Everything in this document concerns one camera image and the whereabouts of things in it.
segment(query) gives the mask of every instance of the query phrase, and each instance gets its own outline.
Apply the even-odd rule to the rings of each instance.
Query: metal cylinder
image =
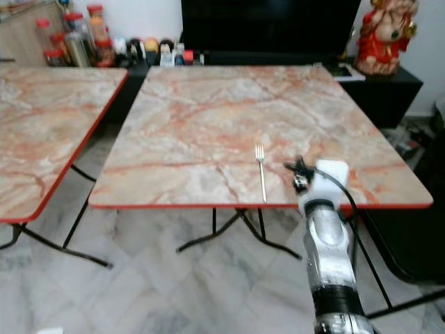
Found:
[[[87,35],[78,32],[67,33],[64,41],[75,66],[91,67],[94,65],[95,53]]]

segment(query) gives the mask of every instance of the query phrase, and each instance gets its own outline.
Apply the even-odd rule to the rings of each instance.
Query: ganesha statue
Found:
[[[416,34],[412,16],[417,0],[371,0],[374,10],[363,18],[355,67],[364,74],[394,74],[399,51],[406,51]]]

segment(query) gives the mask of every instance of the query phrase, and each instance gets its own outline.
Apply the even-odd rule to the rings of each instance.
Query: red table edge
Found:
[[[57,179],[54,182],[54,184],[52,185],[52,187],[48,190],[48,193],[43,198],[42,202],[37,207],[37,209],[34,211],[34,213],[32,215],[30,215],[28,218],[0,218],[0,223],[26,223],[26,222],[29,222],[29,221],[33,221],[37,217],[39,217],[39,215],[42,213],[43,209],[47,206],[47,204],[48,204],[49,200],[51,199],[53,193],[56,191],[57,187],[62,182],[64,176],[66,175],[66,173],[70,169],[71,165],[74,163],[74,160],[77,159],[78,155],[80,154],[80,152],[85,147],[85,145],[88,142],[88,140],[90,139],[92,133],[96,130],[96,127],[99,125],[100,121],[105,116],[106,112],[108,111],[108,108],[113,103],[114,99],[116,98],[116,96],[118,95],[118,93],[122,89],[123,85],[127,81],[128,76],[129,76],[129,73],[128,73],[128,70],[127,70],[127,73],[122,78],[119,86],[116,87],[115,92],[113,93],[113,95],[111,95],[110,100],[105,105],[104,110],[102,110],[102,112],[97,117],[96,121],[92,124],[91,128],[88,130],[88,133],[85,135],[85,137],[83,137],[82,142],[77,147],[77,149],[74,151],[71,159],[68,160],[67,164],[65,165],[65,167],[60,172],[60,175],[57,177]]]
[[[258,203],[258,204],[168,204],[168,205],[98,205],[93,204],[88,199],[88,204],[94,209],[117,209],[117,210],[131,210],[131,209],[297,209],[298,204],[273,204],[273,203]],[[358,209],[387,209],[387,210],[416,210],[416,209],[427,209],[432,205],[429,203],[419,203],[419,204],[362,204],[357,205]],[[340,210],[343,212],[349,212],[352,210],[351,205],[340,205]]]

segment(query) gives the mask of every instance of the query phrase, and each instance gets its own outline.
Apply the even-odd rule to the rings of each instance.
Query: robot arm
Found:
[[[348,166],[342,161],[320,160],[316,168],[306,168],[301,158],[285,166],[295,173],[296,191],[304,192],[299,206],[307,222],[304,241],[316,311],[315,334],[374,334],[357,293],[348,256],[348,231],[337,213],[342,190],[326,178],[344,187]]]

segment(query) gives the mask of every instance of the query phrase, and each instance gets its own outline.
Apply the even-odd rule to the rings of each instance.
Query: white wall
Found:
[[[434,101],[445,93],[445,0],[420,0],[414,21],[418,35],[411,41],[402,66],[423,81],[423,87],[408,114],[429,116]],[[75,7],[88,15],[89,3],[102,3],[112,36],[127,38],[179,37],[182,30],[181,0],[74,0]],[[363,15],[371,10],[369,0],[362,0],[355,27],[357,35],[349,44],[350,54],[357,53],[356,42]]]

